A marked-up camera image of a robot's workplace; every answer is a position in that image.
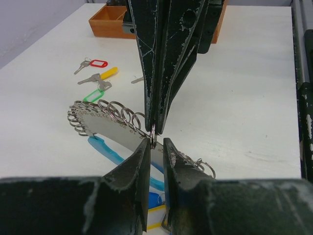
red key tag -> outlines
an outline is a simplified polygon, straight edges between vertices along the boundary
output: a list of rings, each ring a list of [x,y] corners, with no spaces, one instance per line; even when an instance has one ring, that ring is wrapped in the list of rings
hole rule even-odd
[[[94,67],[104,68],[108,66],[108,62],[104,60],[91,60],[90,65]]]

green key tag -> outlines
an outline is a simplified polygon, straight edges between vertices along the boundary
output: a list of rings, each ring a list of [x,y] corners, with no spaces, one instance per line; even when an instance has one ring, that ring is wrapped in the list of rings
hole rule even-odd
[[[102,90],[95,90],[91,94],[87,95],[83,101],[88,101],[88,102],[95,102],[98,99],[100,99],[104,95],[104,91]]]

key tag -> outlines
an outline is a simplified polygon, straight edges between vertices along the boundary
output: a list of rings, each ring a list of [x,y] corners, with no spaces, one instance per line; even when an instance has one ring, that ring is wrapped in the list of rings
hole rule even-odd
[[[83,101],[88,101],[88,102],[95,102],[98,99],[100,99],[102,96],[104,95],[104,91],[103,90],[95,90],[94,92],[92,92],[91,94],[87,95]]]
[[[104,68],[108,66],[108,62],[104,60],[91,60],[90,66]]]

white tabletop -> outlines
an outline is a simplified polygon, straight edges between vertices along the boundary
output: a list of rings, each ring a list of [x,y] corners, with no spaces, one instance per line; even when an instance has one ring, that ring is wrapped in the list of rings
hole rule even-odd
[[[67,121],[69,105],[96,89],[77,82],[119,67],[104,99],[144,110],[135,40],[96,38],[85,4],[0,70],[0,177],[103,175],[115,167]],[[299,178],[291,9],[228,6],[219,41],[197,62],[175,98],[162,137],[218,179]]]

blue plastic strip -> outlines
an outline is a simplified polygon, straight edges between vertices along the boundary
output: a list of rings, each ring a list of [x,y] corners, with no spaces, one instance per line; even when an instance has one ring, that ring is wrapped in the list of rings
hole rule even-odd
[[[110,161],[112,161],[116,165],[120,165],[124,161],[124,159],[121,156],[119,156],[118,153],[110,149],[110,147],[108,147],[105,144],[102,138],[98,136],[89,137],[88,143],[90,143],[91,146],[94,147],[99,153],[101,153],[103,156],[108,158]],[[164,183],[152,177],[150,177],[150,186],[159,191],[164,191]]]

